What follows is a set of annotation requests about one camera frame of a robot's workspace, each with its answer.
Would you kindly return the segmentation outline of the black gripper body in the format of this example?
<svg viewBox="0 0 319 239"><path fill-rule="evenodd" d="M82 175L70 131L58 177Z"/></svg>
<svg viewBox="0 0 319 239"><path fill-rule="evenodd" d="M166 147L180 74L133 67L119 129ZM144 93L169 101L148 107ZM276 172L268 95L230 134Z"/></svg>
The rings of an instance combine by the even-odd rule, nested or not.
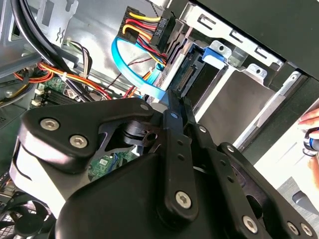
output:
<svg viewBox="0 0 319 239"><path fill-rule="evenodd" d="M215 186L194 166L192 139L165 129L143 155L73 194L55 226L57 239L224 239Z"/></svg>

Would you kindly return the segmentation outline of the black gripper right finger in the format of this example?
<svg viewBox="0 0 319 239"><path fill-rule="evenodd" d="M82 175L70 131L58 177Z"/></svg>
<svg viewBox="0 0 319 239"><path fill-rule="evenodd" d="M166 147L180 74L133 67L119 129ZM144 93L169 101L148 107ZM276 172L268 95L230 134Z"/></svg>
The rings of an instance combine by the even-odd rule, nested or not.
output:
<svg viewBox="0 0 319 239"><path fill-rule="evenodd" d="M314 229L233 145L216 145L196 123L183 98L184 131L191 137L194 166L203 167L215 186L219 228L226 239L316 239Z"/></svg>

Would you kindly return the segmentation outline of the person's bare hand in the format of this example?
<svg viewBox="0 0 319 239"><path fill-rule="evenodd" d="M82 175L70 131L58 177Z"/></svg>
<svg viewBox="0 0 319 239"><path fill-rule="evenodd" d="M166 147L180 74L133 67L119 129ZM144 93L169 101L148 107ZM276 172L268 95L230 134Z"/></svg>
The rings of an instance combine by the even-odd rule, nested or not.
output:
<svg viewBox="0 0 319 239"><path fill-rule="evenodd" d="M302 130L314 128L319 126L319 110L315 109L300 118L298 128ZM319 179L319 163L317 157L313 157L309 162L309 167L316 180Z"/></svg>

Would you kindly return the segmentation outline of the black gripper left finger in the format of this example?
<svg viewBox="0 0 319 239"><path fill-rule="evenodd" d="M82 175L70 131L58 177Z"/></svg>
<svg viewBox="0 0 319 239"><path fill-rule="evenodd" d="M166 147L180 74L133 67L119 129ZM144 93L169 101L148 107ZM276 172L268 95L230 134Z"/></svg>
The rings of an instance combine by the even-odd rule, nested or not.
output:
<svg viewBox="0 0 319 239"><path fill-rule="evenodd" d="M43 201L59 217L65 203L87 179L91 161L137 145L142 154L110 174L141 176L139 163L160 171L160 216L187 224L198 215L191 139L184 134L194 124L191 102L167 91L163 112L139 98L39 107L21 117L10 176L17 187Z"/></svg>

